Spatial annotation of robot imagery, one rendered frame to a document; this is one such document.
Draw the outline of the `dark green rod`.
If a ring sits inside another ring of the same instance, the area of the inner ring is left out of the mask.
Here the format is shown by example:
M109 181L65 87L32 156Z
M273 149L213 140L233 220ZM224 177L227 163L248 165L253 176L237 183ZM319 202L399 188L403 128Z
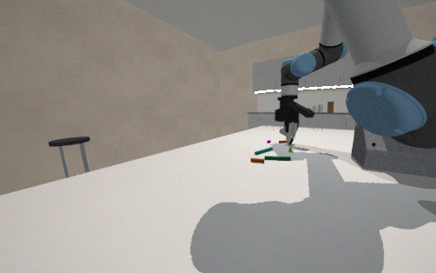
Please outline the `dark green rod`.
M290 156L265 156L265 160L291 161Z

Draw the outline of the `turquoise rod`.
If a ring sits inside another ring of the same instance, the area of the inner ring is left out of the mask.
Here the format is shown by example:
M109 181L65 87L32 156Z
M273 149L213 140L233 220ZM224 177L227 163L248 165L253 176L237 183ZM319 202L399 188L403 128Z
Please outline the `turquoise rod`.
M262 153L265 153L265 152L268 152L268 151L270 151L270 150L273 150L273 148L267 148L267 149L264 149L264 150L258 150L258 151L256 151L254 154L255 155L260 155L260 154L262 154Z

